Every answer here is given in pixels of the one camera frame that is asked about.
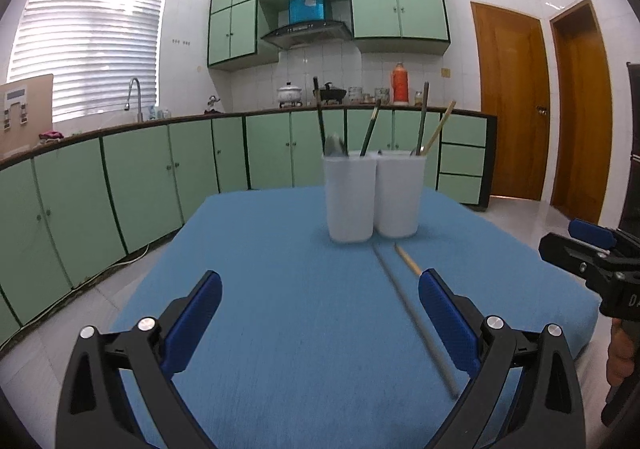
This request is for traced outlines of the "person's right hand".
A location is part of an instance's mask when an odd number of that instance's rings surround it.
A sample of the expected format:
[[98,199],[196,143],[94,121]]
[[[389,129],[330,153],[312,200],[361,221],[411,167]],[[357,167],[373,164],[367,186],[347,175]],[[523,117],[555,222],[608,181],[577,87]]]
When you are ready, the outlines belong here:
[[622,320],[613,319],[608,345],[606,379],[612,387],[620,386],[634,372],[634,342],[622,328]]

